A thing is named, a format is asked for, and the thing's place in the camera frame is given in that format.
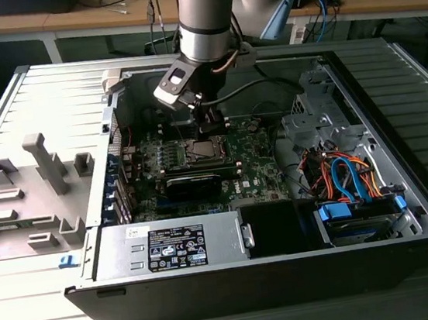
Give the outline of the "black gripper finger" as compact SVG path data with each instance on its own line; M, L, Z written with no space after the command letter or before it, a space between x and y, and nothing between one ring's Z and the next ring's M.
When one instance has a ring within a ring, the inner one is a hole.
M225 135L227 132L225 118L216 106L196 108L193 114L197 139Z

